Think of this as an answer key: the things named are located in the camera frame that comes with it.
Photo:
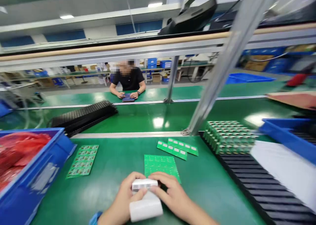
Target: stack of circuit boards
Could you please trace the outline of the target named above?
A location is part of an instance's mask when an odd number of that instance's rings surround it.
[[[208,121],[203,137],[216,154],[247,154],[256,138],[238,121]]]

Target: ceiling light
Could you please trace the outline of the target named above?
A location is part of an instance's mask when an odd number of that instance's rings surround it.
[[[73,18],[73,16],[71,14],[70,15],[63,15],[63,16],[60,16],[60,18],[69,19],[69,18]]]
[[[149,4],[148,7],[149,8],[153,8],[153,7],[158,7],[158,6],[161,6],[162,5],[162,2],[159,2],[159,3],[152,3],[152,4]]]

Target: table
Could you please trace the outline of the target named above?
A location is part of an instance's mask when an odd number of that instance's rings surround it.
[[[199,150],[199,157],[188,155],[187,161],[175,158],[182,186],[194,202],[221,225],[265,224],[198,136],[178,139]],[[87,225],[94,213],[111,205],[121,181],[130,172],[144,173],[144,154],[170,156],[156,148],[158,140],[167,138],[74,139],[79,146],[99,144],[91,174],[65,179],[75,151],[47,192],[31,224]],[[185,224],[166,206],[163,210],[163,216],[137,224]]]
[[[252,129],[257,129],[262,123],[262,118],[291,118],[293,115],[301,114],[301,110],[295,107],[264,97],[247,98],[281,90],[314,89],[308,85],[295,89],[283,88],[283,86],[283,82],[226,85],[220,94],[221,97],[245,96],[246,98],[216,101],[206,120],[237,120]],[[173,99],[196,99],[201,96],[203,89],[202,86],[176,87],[173,89]],[[167,89],[163,88],[148,89],[138,101],[163,100],[166,92]],[[45,127],[52,117],[77,109],[65,106],[92,104],[102,100],[120,102],[111,93],[49,96],[43,106],[56,108],[43,109],[45,120],[41,127]],[[118,105],[118,114],[85,130],[83,135],[99,133],[99,137],[105,137],[107,133],[119,132],[181,131],[189,125],[197,103],[193,101]],[[23,128],[24,113],[24,111],[16,111],[1,118],[0,128]],[[30,127],[34,127],[39,121],[39,111],[30,110],[29,114]],[[56,182],[43,199],[32,225],[88,224],[96,211],[110,206],[123,178],[132,170],[144,172],[144,154],[167,155],[156,149],[159,139],[166,140],[165,137],[72,139],[79,145],[100,145],[91,175],[65,180],[74,157],[72,156],[61,168]],[[175,159],[182,185],[188,195],[221,224],[264,224],[202,140],[199,137],[185,137],[181,138],[181,141],[184,139],[185,142],[196,145],[200,151],[199,157],[189,157],[187,162]],[[260,136],[259,140],[271,139]],[[165,207],[164,216],[150,222],[182,224]]]

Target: metal rail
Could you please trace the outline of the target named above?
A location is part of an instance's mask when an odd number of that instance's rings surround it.
[[[258,96],[242,96],[242,97],[219,97],[216,100],[234,100],[234,99],[250,99],[250,98],[265,98],[266,95],[258,95]],[[173,100],[174,103],[180,102],[198,102],[199,98],[194,99],[179,99]],[[146,102],[121,102],[121,103],[113,103],[113,105],[138,105],[138,104],[157,104],[157,103],[165,103],[163,100],[158,101],[146,101]],[[17,110],[38,110],[38,109],[58,109],[58,108],[82,108],[90,106],[91,104],[80,104],[80,105],[65,105],[65,106],[47,106],[47,107],[30,107],[30,108],[19,108]]]

